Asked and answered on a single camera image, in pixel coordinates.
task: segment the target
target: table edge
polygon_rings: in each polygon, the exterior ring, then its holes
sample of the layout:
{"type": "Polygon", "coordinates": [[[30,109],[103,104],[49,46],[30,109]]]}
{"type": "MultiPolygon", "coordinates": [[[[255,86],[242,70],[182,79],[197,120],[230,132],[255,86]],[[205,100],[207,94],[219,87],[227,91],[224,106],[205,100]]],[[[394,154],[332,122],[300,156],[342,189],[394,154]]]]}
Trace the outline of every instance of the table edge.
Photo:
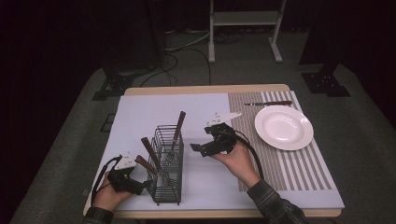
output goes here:
{"type": "MultiPolygon", "coordinates": [[[[338,217],[341,209],[303,209],[306,217],[338,217]]],[[[167,219],[167,218],[260,218],[257,209],[249,210],[156,210],[156,211],[119,211],[117,218],[167,219]]]]}
{"type": "Polygon", "coordinates": [[[290,91],[286,84],[219,85],[129,88],[124,95],[193,94],[221,92],[290,91]]]}

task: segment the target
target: white plate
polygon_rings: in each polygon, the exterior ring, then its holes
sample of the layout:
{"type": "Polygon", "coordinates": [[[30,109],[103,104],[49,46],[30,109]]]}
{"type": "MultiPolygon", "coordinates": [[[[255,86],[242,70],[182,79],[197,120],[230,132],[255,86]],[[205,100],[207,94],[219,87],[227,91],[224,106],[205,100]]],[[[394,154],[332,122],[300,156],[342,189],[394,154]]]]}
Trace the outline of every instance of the white plate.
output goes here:
{"type": "Polygon", "coordinates": [[[262,140],[284,150],[306,147],[314,136],[308,118],[284,105],[270,105],[262,109],[254,119],[254,126],[262,140]]]}

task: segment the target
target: black curtain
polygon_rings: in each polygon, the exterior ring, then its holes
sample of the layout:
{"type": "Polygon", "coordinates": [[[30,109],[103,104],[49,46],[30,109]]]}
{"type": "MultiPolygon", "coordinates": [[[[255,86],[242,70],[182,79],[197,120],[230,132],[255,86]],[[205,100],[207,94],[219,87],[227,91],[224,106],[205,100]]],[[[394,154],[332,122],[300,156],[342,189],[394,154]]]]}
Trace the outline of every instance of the black curtain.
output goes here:
{"type": "Polygon", "coordinates": [[[29,189],[71,107],[99,68],[83,1],[2,1],[1,223],[29,189]]]}
{"type": "Polygon", "coordinates": [[[300,61],[346,66],[394,127],[395,11],[394,1],[321,0],[300,61]]]}

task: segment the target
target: knife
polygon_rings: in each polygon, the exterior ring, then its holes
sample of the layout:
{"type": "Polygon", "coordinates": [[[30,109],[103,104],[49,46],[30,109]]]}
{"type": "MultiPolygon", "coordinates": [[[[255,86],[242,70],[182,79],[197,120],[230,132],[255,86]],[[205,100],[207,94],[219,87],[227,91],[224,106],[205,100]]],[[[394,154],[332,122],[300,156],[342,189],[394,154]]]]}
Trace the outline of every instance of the knife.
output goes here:
{"type": "Polygon", "coordinates": [[[151,159],[154,161],[155,167],[157,168],[158,171],[160,171],[161,170],[160,160],[158,159],[157,154],[155,154],[154,149],[149,143],[149,140],[147,139],[147,137],[144,137],[141,139],[141,141],[145,146],[146,151],[150,155],[151,159]]]}
{"type": "Polygon", "coordinates": [[[144,168],[146,168],[146,170],[150,171],[152,174],[156,175],[158,173],[157,170],[154,167],[152,167],[151,164],[148,161],[146,161],[142,156],[137,155],[135,161],[140,165],[142,165],[144,168]]]}
{"type": "Polygon", "coordinates": [[[273,102],[259,102],[259,103],[247,103],[244,105],[291,105],[291,101],[273,101],[273,102]]]}
{"type": "Polygon", "coordinates": [[[177,126],[176,126],[176,129],[175,129],[175,135],[174,135],[174,139],[173,139],[173,143],[172,143],[172,148],[171,148],[172,153],[174,151],[175,144],[176,144],[176,141],[178,139],[178,136],[180,135],[181,125],[183,125],[183,121],[184,121],[185,117],[186,117],[186,112],[180,111],[180,115],[179,115],[178,121],[177,121],[177,126]]]}

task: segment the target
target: person's arm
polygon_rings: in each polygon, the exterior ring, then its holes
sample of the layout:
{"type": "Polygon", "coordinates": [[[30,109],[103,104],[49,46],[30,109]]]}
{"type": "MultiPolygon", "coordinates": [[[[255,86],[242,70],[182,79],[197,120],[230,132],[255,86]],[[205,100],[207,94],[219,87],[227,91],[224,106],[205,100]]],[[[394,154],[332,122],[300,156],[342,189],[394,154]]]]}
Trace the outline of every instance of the person's arm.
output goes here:
{"type": "Polygon", "coordinates": [[[109,224],[114,216],[114,210],[124,200],[132,196],[130,192],[116,192],[107,179],[108,173],[101,188],[96,194],[92,206],[88,209],[87,214],[82,220],[83,224],[109,224]]]}
{"type": "Polygon", "coordinates": [[[247,186],[247,194],[269,223],[307,223],[304,212],[300,208],[281,199],[271,186],[260,179],[254,170],[245,145],[237,142],[229,154],[220,153],[212,158],[224,163],[230,172],[247,186]]]}

